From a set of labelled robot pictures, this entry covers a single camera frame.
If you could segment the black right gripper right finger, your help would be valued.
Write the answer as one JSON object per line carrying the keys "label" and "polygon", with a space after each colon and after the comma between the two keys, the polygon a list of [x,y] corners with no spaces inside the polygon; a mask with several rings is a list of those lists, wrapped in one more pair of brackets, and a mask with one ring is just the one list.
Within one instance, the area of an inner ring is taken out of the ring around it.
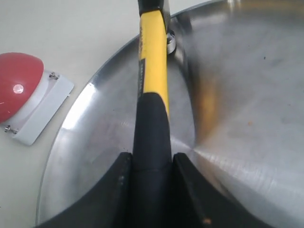
{"label": "black right gripper right finger", "polygon": [[175,228],[267,228],[244,207],[231,202],[198,171],[188,156],[173,157]]}

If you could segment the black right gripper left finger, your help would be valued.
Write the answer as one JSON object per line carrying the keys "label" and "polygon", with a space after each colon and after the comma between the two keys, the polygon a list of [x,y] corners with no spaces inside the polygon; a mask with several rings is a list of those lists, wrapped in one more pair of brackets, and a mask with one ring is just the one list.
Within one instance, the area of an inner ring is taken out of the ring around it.
{"label": "black right gripper left finger", "polygon": [[132,155],[122,152],[97,184],[39,228],[126,228]]}

